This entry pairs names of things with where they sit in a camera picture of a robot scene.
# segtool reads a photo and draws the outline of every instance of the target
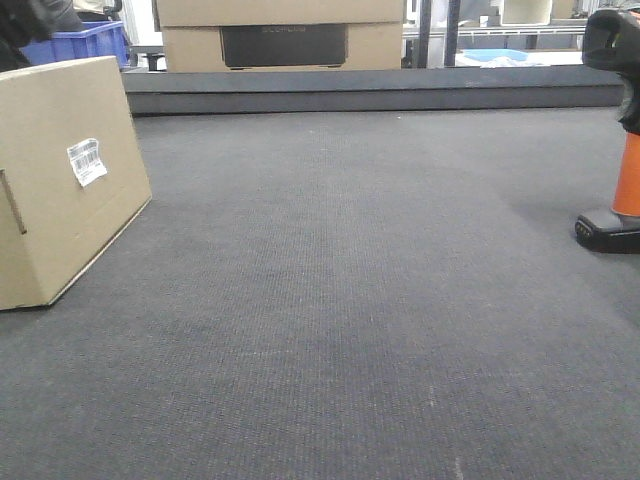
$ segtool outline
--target black platform edge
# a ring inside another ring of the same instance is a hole
[[[125,73],[133,115],[619,105],[613,73],[582,65],[397,71]]]

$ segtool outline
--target white label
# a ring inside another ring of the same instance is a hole
[[[107,169],[100,160],[98,147],[98,140],[87,138],[77,145],[67,148],[71,168],[83,188],[96,178],[107,174]]]

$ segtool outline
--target shelf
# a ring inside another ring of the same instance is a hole
[[[585,24],[521,27],[460,27],[458,29],[458,36],[584,35],[584,29]],[[444,38],[446,34],[446,28],[432,28],[430,38]],[[420,37],[420,29],[414,26],[405,26],[402,37],[404,40],[417,40]]]

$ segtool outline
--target gray carpet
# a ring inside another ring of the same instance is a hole
[[[0,314],[1,478],[640,478],[612,110],[136,126],[153,202]]]

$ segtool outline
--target blue item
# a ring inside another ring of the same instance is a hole
[[[82,32],[58,32],[46,42],[32,42],[22,53],[33,65],[115,55],[120,67],[128,64],[122,22],[86,22]]]
[[[465,57],[471,60],[477,60],[479,62],[488,62],[498,57],[507,57],[511,60],[522,62],[529,57],[527,52],[521,52],[520,50],[509,50],[506,48],[487,48],[487,49],[471,49],[463,50],[462,53]]]

